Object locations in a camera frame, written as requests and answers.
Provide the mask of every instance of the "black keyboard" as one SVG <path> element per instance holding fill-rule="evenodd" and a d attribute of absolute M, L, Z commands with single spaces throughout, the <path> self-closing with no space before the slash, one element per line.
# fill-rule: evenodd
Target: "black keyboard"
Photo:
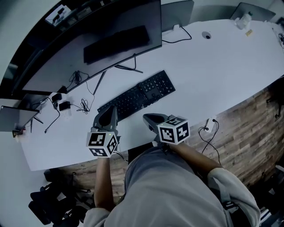
<path fill-rule="evenodd" d="M 163 70 L 101 106 L 98 112 L 114 105 L 118 111 L 118 121 L 121 121 L 174 91 L 172 82 Z"/>

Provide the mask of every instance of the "gray shirt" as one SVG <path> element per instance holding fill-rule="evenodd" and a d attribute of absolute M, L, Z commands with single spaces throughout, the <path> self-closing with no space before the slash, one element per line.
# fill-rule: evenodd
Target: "gray shirt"
<path fill-rule="evenodd" d="M 260 211 L 254 197 L 229 171 L 216 168 L 208 181 L 217 179 L 247 215 L 259 226 Z M 219 199 L 175 153 L 149 149 L 130 163 L 125 177 L 126 196 L 112 212 L 93 208 L 84 227 L 232 226 Z"/>

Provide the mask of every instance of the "white desk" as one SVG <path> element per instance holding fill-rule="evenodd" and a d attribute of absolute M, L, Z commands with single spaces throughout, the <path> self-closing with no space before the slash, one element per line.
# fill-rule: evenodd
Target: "white desk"
<path fill-rule="evenodd" d="M 85 144 L 97 109 L 161 70 L 166 71 L 176 91 L 119 122 L 122 151 L 153 140 L 155 134 L 142 120 L 145 113 L 181 115 L 194 125 L 249 98 L 284 73 L 284 53 L 272 26 L 280 29 L 275 24 L 252 21 L 253 33 L 247 37 L 245 31 L 236 28 L 230 20 L 190 24 L 185 29 L 192 40 L 163 43 L 162 48 L 137 57 L 137 69 L 144 74 L 116 68 L 108 70 L 91 112 L 85 115 L 76 112 L 73 106 L 69 120 L 60 117 L 44 134 L 58 114 L 47 102 L 38 115 L 44 125 L 33 121 L 32 134 L 27 130 L 21 138 L 30 169 L 55 168 L 95 159 Z M 209 31 L 212 38 L 204 39 L 203 31 Z M 182 29 L 163 37 L 169 41 L 182 38 L 187 38 Z M 125 65 L 132 66 L 133 60 Z M 98 80 L 99 76 L 88 82 L 91 91 Z M 81 98 L 92 101 L 85 84 L 67 95 L 67 100 L 78 106 Z"/>

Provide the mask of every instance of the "floor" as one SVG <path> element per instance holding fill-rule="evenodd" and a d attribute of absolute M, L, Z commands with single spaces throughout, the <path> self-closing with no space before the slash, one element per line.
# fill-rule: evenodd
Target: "floor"
<path fill-rule="evenodd" d="M 266 103 L 270 98 L 267 88 L 217 115 L 220 128 L 212 140 L 220 154 L 223 167 L 235 174 L 248 188 L 262 178 L 269 178 L 275 163 L 284 151 L 284 121 L 280 116 L 275 119 L 278 111 L 276 103 Z M 206 143 L 203 142 L 198 130 L 206 121 L 190 127 L 191 137 L 187 144 L 201 152 Z M 201 132 L 205 140 L 210 140 L 212 133 Z M 217 152 L 208 146 L 204 154 L 218 160 Z M 82 188 L 92 189 L 95 186 L 96 160 L 60 168 L 66 174 L 76 172 L 75 182 Z M 124 194 L 124 176 L 127 163 L 118 155 L 111 157 L 111 180 L 115 201 Z"/>

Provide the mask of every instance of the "power plug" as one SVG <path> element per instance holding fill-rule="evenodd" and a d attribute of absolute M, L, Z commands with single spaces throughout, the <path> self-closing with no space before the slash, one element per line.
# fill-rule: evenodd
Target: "power plug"
<path fill-rule="evenodd" d="M 216 116 L 213 116 L 213 117 L 211 117 L 207 120 L 206 126 L 205 126 L 206 129 L 204 129 L 205 132 L 207 132 L 207 133 L 212 132 L 212 129 L 213 129 L 214 124 L 215 124 L 215 122 L 213 120 L 215 120 L 215 119 L 216 119 Z"/>

